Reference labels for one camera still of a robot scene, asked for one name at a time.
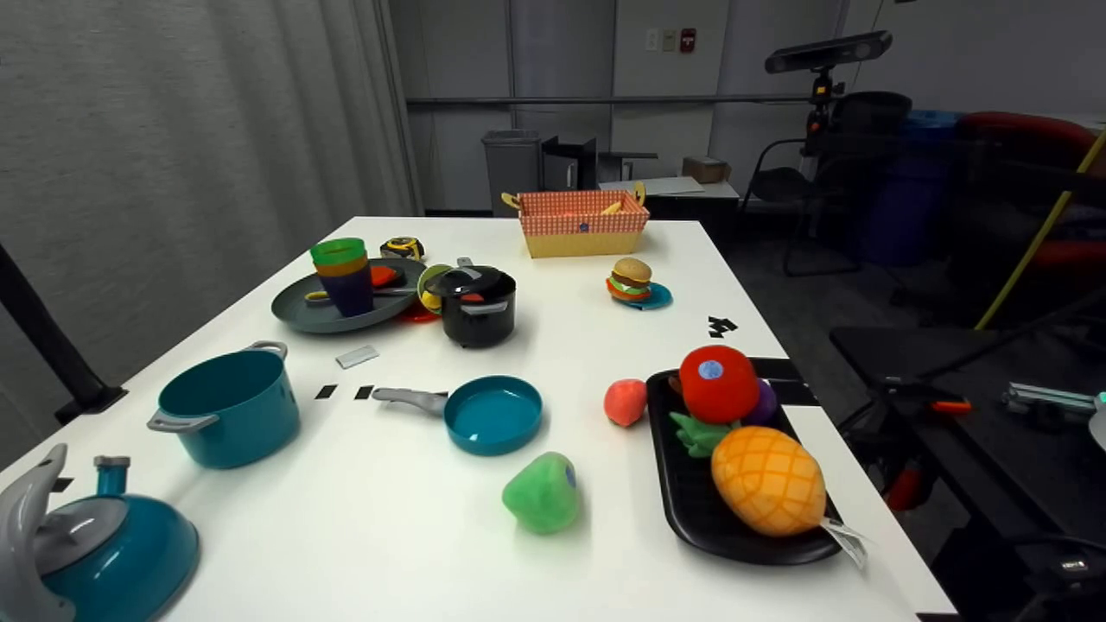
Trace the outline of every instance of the box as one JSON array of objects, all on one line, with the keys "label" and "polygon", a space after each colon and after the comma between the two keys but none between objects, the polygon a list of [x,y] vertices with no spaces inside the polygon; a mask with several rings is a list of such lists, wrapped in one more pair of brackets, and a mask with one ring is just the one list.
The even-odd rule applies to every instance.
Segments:
[{"label": "box", "polygon": [[729,163],[722,163],[722,160],[683,160],[683,178],[693,178],[698,182],[722,182],[722,179],[729,179]]},{"label": "box", "polygon": [[514,201],[530,257],[625,257],[648,223],[631,193],[571,190]]}]

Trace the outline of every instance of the black chair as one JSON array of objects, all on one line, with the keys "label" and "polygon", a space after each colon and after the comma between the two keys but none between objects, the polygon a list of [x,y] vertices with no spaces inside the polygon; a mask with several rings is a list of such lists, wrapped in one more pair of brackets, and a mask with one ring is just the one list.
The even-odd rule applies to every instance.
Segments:
[{"label": "black chair", "polygon": [[[852,274],[859,263],[848,253],[848,231],[878,190],[878,171],[895,157],[911,100],[900,95],[851,95],[834,104],[829,127],[804,139],[776,139],[761,149],[738,211],[767,203],[772,211],[797,209],[785,278]],[[767,165],[776,149],[811,160],[811,174],[797,165]],[[829,244],[841,261],[829,268],[794,268],[794,253]]]}]

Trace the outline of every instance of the teal kettle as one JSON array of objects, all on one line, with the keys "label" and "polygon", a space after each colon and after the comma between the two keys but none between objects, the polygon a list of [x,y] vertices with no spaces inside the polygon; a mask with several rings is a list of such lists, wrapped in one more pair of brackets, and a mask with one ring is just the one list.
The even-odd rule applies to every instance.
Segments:
[{"label": "teal kettle", "polygon": [[55,447],[0,493],[0,622],[144,622],[199,565],[198,528],[126,491],[126,456],[97,456],[97,493],[45,514],[65,467]]}]

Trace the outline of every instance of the teal frying pan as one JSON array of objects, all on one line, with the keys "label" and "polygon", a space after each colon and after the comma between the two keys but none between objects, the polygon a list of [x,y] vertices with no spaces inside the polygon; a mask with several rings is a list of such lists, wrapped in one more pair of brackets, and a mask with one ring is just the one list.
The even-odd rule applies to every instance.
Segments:
[{"label": "teal frying pan", "polygon": [[514,452],[544,430],[544,397],[519,378],[477,378],[453,394],[375,386],[374,397],[442,414],[453,447],[477,456]]}]

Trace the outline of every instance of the burger toy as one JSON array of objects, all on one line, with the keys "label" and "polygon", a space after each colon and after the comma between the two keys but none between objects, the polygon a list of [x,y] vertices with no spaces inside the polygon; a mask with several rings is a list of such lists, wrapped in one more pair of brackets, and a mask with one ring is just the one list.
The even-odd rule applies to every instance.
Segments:
[{"label": "burger toy", "polygon": [[652,270],[644,261],[618,261],[607,278],[607,295],[618,304],[647,304],[648,302]]},{"label": "burger toy", "polygon": [[381,244],[381,257],[387,257],[387,261],[416,261],[416,263],[421,263],[421,261],[424,261],[424,249],[421,249],[421,243],[418,243],[418,238],[400,235],[400,238],[387,238],[387,243]]}]

